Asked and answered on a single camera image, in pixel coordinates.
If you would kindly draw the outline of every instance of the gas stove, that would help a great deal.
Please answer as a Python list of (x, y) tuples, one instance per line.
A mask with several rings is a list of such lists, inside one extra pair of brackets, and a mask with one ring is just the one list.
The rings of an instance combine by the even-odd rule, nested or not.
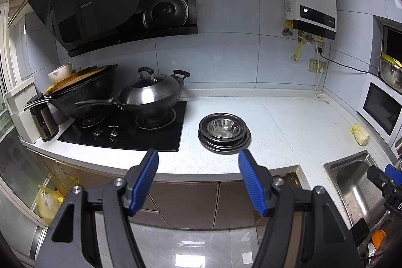
[(82, 122), (76, 120), (58, 140), (103, 148), (176, 152), (180, 146), (186, 104), (186, 101), (179, 101), (174, 105), (173, 110), (161, 117), (163, 127), (160, 128), (155, 119), (138, 124), (138, 119), (113, 106), (111, 112), (93, 126), (83, 127)]

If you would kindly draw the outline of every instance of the stove knob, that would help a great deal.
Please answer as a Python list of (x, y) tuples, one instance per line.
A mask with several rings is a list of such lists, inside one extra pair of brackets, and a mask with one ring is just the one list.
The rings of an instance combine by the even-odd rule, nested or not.
[(112, 132), (109, 135), (109, 138), (111, 140), (113, 140), (113, 139), (117, 138), (118, 135), (119, 135), (118, 130), (116, 128), (113, 128)]
[(101, 129), (98, 127), (95, 132), (94, 132), (94, 139), (99, 138), (99, 136), (102, 134)]

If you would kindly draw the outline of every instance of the brand logo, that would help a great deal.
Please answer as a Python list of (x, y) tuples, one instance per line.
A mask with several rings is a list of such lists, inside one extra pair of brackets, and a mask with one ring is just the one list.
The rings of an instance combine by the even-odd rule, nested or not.
[(89, 3), (83, 4), (83, 6), (81, 6), (81, 8), (84, 8), (84, 7), (86, 7), (86, 6), (88, 6), (88, 5), (91, 5), (91, 4), (92, 4), (92, 2), (89, 2)]

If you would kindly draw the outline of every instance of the microwave oven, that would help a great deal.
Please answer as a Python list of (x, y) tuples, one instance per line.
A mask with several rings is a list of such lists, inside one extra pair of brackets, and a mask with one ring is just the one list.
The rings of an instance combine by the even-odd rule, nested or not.
[(402, 94), (380, 78), (366, 74), (357, 112), (387, 142), (396, 157), (402, 151)]

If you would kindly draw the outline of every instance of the wooden cutting board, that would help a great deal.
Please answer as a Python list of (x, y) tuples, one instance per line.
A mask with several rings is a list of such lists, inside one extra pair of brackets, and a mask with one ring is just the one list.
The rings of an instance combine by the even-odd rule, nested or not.
[(110, 67), (110, 65), (105, 65), (102, 67), (96, 67), (96, 66), (87, 67), (86, 69), (83, 69), (73, 75), (70, 75), (69, 77), (65, 78), (64, 80), (61, 80), (52, 89), (50, 89), (48, 92), (46, 92), (45, 96), (50, 96), (52, 94), (55, 94), (56, 92), (61, 92), (76, 84), (84, 82), (85, 80), (88, 80), (95, 74), (98, 74), (98, 73), (104, 71), (108, 67)]

